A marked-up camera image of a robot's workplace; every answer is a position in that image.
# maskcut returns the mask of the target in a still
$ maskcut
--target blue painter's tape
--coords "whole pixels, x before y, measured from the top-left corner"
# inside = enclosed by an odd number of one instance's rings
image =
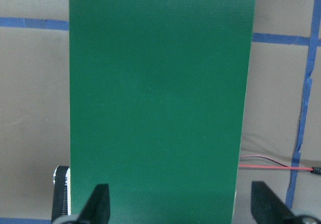
[[[253,33],[253,42],[308,46],[309,38],[300,36]]]
[[[0,17],[0,27],[36,28],[68,31],[69,22],[45,19]]]
[[[302,105],[301,105],[301,115],[300,122],[297,132],[296,146],[292,157],[291,166],[298,167],[300,164],[301,147],[303,144],[304,128],[306,122],[307,109],[309,104],[309,98],[312,86],[312,72],[315,64],[316,49],[319,44],[318,35],[321,20],[321,0],[314,0],[312,23],[311,23],[311,37],[309,40],[309,49],[307,53],[305,75],[303,82],[303,92],[302,92]],[[290,184],[286,193],[285,204],[292,208],[294,200],[294,192],[296,186],[297,171],[291,171]]]
[[[0,218],[0,224],[50,224],[50,220]]]

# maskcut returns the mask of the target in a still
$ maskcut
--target green belt surface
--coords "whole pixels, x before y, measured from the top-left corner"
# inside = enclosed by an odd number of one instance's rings
[[[70,0],[72,212],[231,223],[255,0]]]

